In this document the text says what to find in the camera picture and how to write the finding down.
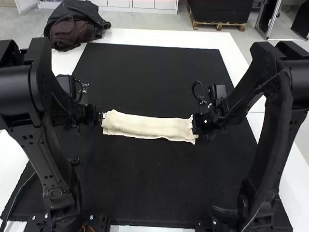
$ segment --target gray floor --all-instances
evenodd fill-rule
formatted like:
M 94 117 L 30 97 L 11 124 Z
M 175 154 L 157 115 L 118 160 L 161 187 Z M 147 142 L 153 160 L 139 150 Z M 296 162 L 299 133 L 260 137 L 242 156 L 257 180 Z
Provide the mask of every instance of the gray floor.
M 53 10 L 30 9 L 21 15 L 16 8 L 0 7 L 0 40 L 14 39 L 21 48 L 27 48 L 33 37 L 40 37 L 46 24 L 48 16 Z M 132 29 L 162 29 L 162 30 L 191 30 L 192 25 L 188 12 L 183 1 L 180 1 L 179 13 L 177 15 L 145 14 L 145 13 L 124 13 L 124 12 L 100 12 L 101 16 L 112 23 L 113 28 Z M 254 29 L 258 12 L 250 14 L 245 32 L 239 32 L 236 27 L 223 27 L 222 32 L 230 32 L 247 62 L 250 63 L 250 47 L 256 41 L 263 41 L 263 38 Z M 281 13 L 275 21 L 271 38 L 298 38 L 289 29 L 291 16 Z M 198 31 L 216 31 L 214 26 L 199 27 Z M 309 51 L 308 42 L 297 42 Z M 296 138 L 296 144 L 304 154 L 309 163 L 309 143 L 306 137 L 309 134 L 309 119 L 307 119 Z

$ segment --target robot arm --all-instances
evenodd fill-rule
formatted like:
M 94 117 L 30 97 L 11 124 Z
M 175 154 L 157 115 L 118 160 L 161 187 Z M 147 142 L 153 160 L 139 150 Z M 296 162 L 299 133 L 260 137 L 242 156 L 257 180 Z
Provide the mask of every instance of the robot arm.
M 53 127 L 94 125 L 97 108 L 76 100 L 77 81 L 72 76 L 55 78 L 48 38 L 35 38 L 21 51 L 14 41 L 1 41 L 0 65 L 0 129 L 6 129 L 27 154 L 42 183 L 43 204 L 53 227 L 79 231 L 80 184 Z M 67 92 L 59 82 L 66 84 Z
M 293 42 L 279 42 L 276 47 L 257 42 L 251 54 L 249 69 L 228 96 L 224 84 L 212 85 L 209 95 L 202 97 L 195 93 L 196 85 L 201 83 L 195 82 L 192 87 L 205 108 L 204 113 L 194 114 L 193 133 L 210 138 L 228 125 L 240 123 L 263 94 L 267 99 L 253 164 L 240 186 L 236 225 L 240 232 L 272 226 L 281 174 L 309 103 L 309 53 Z M 213 210 L 214 215 L 218 214 L 215 211 L 225 211 L 218 207 Z

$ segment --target black mat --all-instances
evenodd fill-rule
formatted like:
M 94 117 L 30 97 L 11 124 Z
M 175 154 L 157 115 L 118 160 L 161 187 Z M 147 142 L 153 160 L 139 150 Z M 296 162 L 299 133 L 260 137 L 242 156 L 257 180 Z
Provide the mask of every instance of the black mat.
M 188 118 L 197 112 L 191 93 L 197 79 L 205 86 L 224 82 L 228 92 L 233 89 L 218 50 L 89 43 L 74 74 L 90 83 L 92 104 L 143 116 Z M 236 208 L 240 182 L 256 149 L 247 121 L 211 143 L 199 140 L 196 145 L 82 129 L 82 136 L 61 128 L 56 133 L 65 156 L 81 159 L 76 172 L 84 209 L 105 211 L 114 224 L 192 228 L 213 204 Z M 17 187 L 31 173 L 28 165 Z M 43 213 L 41 197 L 37 180 L 11 219 Z M 277 215 L 280 225 L 289 225 L 282 206 Z

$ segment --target white table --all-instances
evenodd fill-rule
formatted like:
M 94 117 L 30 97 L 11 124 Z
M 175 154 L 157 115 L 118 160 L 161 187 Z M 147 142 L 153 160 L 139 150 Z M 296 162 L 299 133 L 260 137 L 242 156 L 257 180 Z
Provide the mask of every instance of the white table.
M 112 29 L 105 33 L 96 43 L 131 44 L 162 47 L 185 47 L 219 49 L 227 71 L 236 85 L 248 69 L 242 56 L 229 33 L 196 32 L 196 31 L 163 31 L 140 29 Z M 66 53 L 53 51 L 52 69 L 55 75 L 72 74 L 85 44 Z M 265 99 L 260 100 L 251 109 L 247 119 L 253 134 L 258 141 L 263 120 Z M 0 212 L 3 211 L 18 179 L 28 161 L 22 148 L 6 131 L 0 134 Z M 280 197 L 289 216 L 294 232 L 308 230 L 309 218 L 309 166 L 305 162 L 297 146 L 293 144 L 290 156 L 282 174 Z M 9 222 L 6 232 L 22 232 L 25 222 Z M 188 232 L 193 230 L 173 228 L 145 228 L 130 226 L 112 226 L 112 232 Z

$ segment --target white towel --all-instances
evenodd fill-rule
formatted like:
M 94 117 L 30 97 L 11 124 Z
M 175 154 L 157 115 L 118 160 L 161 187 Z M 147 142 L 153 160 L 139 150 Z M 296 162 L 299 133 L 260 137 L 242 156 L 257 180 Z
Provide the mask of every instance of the white towel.
M 122 135 L 140 139 L 166 138 L 195 144 L 198 135 L 192 133 L 192 116 L 183 118 L 157 118 L 108 111 L 102 121 L 103 134 Z

